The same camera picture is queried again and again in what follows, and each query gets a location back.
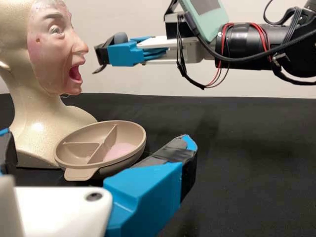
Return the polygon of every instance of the open mouth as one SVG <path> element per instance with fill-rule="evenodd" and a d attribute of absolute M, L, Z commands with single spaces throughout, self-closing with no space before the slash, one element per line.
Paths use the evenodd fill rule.
<path fill-rule="evenodd" d="M 79 72 L 79 66 L 72 67 L 69 71 L 69 76 L 75 82 L 82 82 L 81 74 Z"/>

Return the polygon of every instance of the screw hole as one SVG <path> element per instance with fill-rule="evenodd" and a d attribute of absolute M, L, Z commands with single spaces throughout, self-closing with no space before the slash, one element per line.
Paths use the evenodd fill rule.
<path fill-rule="evenodd" d="M 92 193 L 89 196 L 87 196 L 86 200 L 87 201 L 98 201 L 102 198 L 102 194 L 101 193 Z"/>

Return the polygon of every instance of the eye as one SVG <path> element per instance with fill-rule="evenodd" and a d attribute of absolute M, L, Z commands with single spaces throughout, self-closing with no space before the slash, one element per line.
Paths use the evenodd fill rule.
<path fill-rule="evenodd" d="M 58 27 L 58 26 L 52 26 L 52 27 L 50 28 L 50 33 L 51 33 L 51 34 L 61 34 L 61 33 L 63 33 L 63 31 L 62 31 L 62 29 L 61 29 L 60 27 Z"/>

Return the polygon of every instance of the beige bowl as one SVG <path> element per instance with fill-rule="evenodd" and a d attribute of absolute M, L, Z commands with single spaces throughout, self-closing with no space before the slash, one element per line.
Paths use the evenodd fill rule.
<path fill-rule="evenodd" d="M 144 152 L 146 132 L 129 121 L 105 121 L 83 127 L 62 139 L 56 162 L 68 181 L 105 178 L 132 166 Z"/>

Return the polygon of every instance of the white backdrop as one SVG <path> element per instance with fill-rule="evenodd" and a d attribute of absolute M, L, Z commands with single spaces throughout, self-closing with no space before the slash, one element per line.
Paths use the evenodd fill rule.
<path fill-rule="evenodd" d="M 127 93 L 176 96 L 237 96 L 316 98 L 316 87 L 299 87 L 281 81 L 272 72 L 231 70 L 224 84 L 202 91 L 181 77 L 176 65 L 149 65 L 133 68 L 99 67 L 93 47 L 123 31 L 129 37 L 165 34 L 163 15 L 171 0 L 65 0 L 73 14 L 77 33 L 88 44 L 87 63 L 80 68 L 83 92 Z M 303 7 L 307 0 L 275 0 L 268 11 L 270 20 L 279 20 L 291 6 Z M 268 0 L 222 0 L 230 21 L 263 23 Z M 201 83 L 216 72 L 213 61 L 188 66 L 189 75 Z M 7 89 L 0 80 L 0 93 Z"/>

